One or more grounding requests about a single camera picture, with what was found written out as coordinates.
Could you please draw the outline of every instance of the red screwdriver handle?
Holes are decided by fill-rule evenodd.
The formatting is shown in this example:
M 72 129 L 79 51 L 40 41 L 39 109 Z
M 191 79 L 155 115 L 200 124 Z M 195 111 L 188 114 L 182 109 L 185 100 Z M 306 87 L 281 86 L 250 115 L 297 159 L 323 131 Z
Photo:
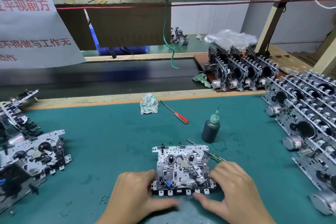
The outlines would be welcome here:
M 186 118 L 184 118 L 182 115 L 180 115 L 179 113 L 174 112 L 174 115 L 178 117 L 184 124 L 189 124 L 189 121 Z

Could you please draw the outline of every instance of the hand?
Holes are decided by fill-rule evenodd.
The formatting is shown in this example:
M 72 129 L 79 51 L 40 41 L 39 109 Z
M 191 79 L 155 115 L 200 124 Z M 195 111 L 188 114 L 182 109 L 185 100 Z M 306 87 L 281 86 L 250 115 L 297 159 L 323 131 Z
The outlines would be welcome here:
M 267 212 L 252 178 L 234 162 L 223 161 L 209 174 L 224 191 L 218 202 L 194 193 L 201 205 L 230 224 L 276 224 Z
M 151 197 L 154 180 L 154 170 L 119 175 L 107 208 L 96 224 L 136 224 L 152 212 L 179 206 L 173 198 Z

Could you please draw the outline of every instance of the dark green bottle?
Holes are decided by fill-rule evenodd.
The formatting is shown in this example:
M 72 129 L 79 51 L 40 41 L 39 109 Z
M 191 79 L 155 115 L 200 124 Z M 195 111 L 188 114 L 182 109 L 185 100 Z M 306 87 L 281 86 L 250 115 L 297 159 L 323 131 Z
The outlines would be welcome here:
M 213 143 L 216 140 L 219 128 L 218 109 L 215 114 L 211 115 L 210 119 L 205 122 L 202 139 L 206 143 Z

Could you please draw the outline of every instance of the white wall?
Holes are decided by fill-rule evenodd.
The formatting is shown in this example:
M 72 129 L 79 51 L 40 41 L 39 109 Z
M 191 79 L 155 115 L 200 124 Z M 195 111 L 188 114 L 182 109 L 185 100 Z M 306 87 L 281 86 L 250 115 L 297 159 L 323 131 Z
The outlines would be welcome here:
M 171 27 L 179 27 L 184 34 L 218 33 L 222 29 L 240 32 L 248 7 L 248 4 L 172 6 Z
M 322 1 L 335 6 L 336 1 Z M 272 3 L 250 4 L 242 32 L 260 37 Z M 276 26 L 271 43 L 286 52 L 314 52 L 334 28 L 336 9 L 324 9 L 313 1 L 289 2 Z

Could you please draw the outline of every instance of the cardboard panel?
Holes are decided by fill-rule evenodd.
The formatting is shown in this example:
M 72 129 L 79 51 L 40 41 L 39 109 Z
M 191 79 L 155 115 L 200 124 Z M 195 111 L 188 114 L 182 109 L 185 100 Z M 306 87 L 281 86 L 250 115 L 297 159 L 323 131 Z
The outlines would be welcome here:
M 96 50 L 84 9 L 57 10 L 81 51 Z
M 164 6 L 117 5 L 135 8 L 87 9 L 101 47 L 161 45 L 165 20 Z M 170 43 L 171 7 L 168 7 L 166 41 Z

